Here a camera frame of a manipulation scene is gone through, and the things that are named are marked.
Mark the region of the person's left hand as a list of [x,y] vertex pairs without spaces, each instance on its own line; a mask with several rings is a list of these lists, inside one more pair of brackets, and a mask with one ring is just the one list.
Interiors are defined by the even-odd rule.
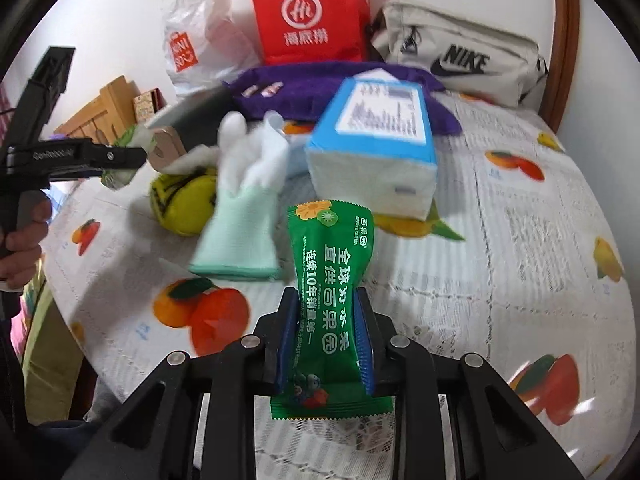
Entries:
[[29,224],[8,235],[6,248],[11,253],[1,259],[1,281],[9,289],[22,288],[34,277],[51,216],[51,202],[44,196],[32,210]]

